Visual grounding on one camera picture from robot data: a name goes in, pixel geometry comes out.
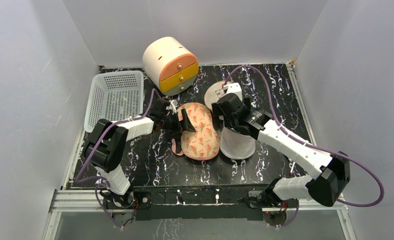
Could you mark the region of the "white mesh laundry bag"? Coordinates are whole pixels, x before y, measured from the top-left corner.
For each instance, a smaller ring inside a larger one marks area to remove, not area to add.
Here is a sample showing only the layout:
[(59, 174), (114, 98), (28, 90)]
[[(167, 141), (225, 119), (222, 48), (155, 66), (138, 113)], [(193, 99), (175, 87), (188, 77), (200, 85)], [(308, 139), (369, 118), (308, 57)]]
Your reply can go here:
[(242, 135), (229, 128), (223, 127), (220, 134), (220, 151), (223, 155), (234, 160), (251, 157), (256, 150), (256, 140), (251, 136)]

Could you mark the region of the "floral peach bra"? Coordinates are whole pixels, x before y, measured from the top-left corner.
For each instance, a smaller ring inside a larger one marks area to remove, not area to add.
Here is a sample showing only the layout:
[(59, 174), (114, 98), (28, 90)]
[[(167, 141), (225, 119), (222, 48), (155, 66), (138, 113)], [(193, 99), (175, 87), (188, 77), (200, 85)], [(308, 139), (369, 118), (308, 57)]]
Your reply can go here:
[(220, 140), (213, 126), (211, 111), (203, 104), (189, 102), (178, 109), (182, 120), (185, 110), (195, 132), (182, 132), (180, 138), (172, 139), (172, 152), (177, 156), (186, 156), (197, 161), (211, 160), (220, 150)]

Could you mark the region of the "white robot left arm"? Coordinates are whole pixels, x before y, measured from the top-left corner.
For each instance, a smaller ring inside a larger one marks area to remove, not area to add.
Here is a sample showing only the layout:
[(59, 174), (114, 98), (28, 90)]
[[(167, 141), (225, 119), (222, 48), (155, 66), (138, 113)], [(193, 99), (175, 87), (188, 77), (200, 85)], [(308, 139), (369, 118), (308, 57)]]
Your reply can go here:
[(186, 110), (177, 110), (172, 101), (156, 99), (143, 115), (120, 121), (98, 120), (84, 145), (82, 154), (86, 163), (95, 167), (122, 208), (134, 202), (134, 194), (128, 191), (131, 183), (120, 165), (126, 143), (159, 130), (165, 130), (170, 138), (184, 131), (196, 131)]

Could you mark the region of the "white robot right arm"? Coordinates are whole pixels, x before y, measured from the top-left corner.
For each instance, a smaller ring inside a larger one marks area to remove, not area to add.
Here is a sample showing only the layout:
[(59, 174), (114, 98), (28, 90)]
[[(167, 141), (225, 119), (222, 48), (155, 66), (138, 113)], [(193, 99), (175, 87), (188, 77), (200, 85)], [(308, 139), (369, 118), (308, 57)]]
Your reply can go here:
[(249, 98), (240, 100), (236, 94), (227, 93), (212, 104), (212, 110), (214, 116), (223, 117), (225, 127), (275, 148), (307, 173), (276, 178), (263, 191), (250, 191), (247, 203), (251, 208), (279, 207), (289, 199), (315, 200), (332, 207), (349, 183), (347, 159), (310, 148), (299, 136), (282, 132), (273, 115), (252, 108)]

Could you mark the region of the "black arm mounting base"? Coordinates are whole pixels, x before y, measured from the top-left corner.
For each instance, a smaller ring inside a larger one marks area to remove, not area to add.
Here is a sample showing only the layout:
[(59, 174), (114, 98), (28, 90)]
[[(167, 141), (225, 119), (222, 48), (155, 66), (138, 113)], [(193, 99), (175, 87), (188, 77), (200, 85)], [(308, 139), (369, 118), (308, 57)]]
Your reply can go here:
[(130, 212), (137, 221), (158, 219), (247, 219), (282, 225), (291, 219), (295, 200), (278, 202), (265, 185), (136, 186), (119, 196), (99, 190), (103, 206), (114, 213)]

